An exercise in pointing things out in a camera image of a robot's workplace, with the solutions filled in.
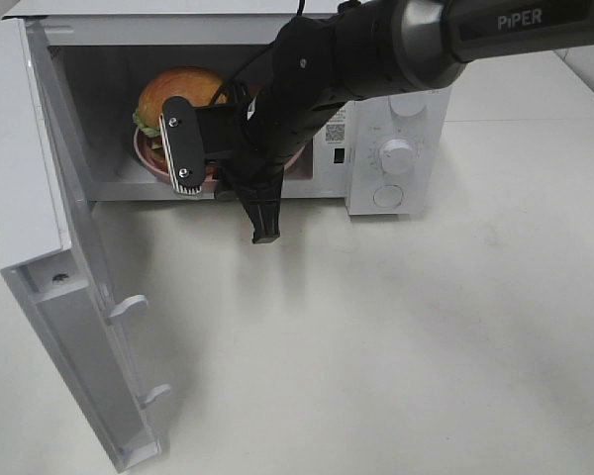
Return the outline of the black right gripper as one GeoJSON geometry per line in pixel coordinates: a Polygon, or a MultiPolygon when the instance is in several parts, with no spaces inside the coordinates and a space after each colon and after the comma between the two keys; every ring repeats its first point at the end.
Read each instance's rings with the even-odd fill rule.
{"type": "MultiPolygon", "coordinates": [[[[345,103],[305,107],[266,93],[239,104],[197,108],[199,152],[219,180],[238,187],[266,185],[282,177],[285,198],[340,198],[346,191],[346,141],[327,142],[327,126],[343,126],[345,103]]],[[[280,188],[239,188],[252,223],[253,244],[280,237],[280,188]]]]}

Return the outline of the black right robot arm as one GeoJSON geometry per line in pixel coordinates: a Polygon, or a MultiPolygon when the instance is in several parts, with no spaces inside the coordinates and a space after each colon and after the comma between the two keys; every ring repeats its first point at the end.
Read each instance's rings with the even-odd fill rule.
{"type": "Polygon", "coordinates": [[[269,80],[229,121],[223,173],[256,243],[280,235],[284,164],[347,102],[453,84],[479,59],[594,45],[594,1],[345,1],[265,47],[269,80]]]}

